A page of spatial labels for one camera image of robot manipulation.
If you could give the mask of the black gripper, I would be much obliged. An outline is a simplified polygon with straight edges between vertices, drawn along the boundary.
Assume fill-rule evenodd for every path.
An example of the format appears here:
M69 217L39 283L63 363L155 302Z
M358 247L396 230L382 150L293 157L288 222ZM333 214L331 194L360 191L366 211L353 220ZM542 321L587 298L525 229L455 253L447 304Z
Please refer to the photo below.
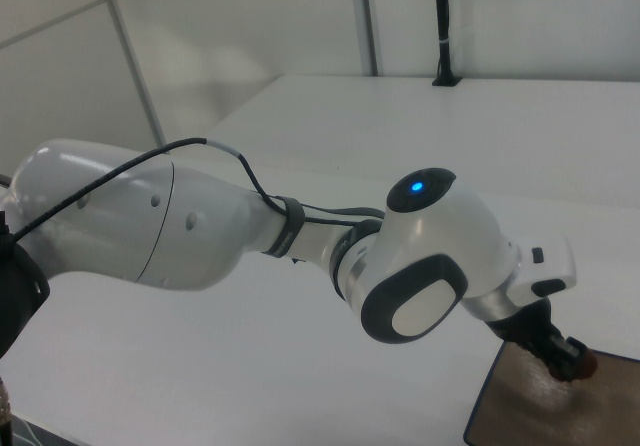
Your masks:
M492 321L491 330L504 341L513 342L540 359L558 381L578 378L587 347L573 337L564 338L551 322L551 303L540 299L502 320Z

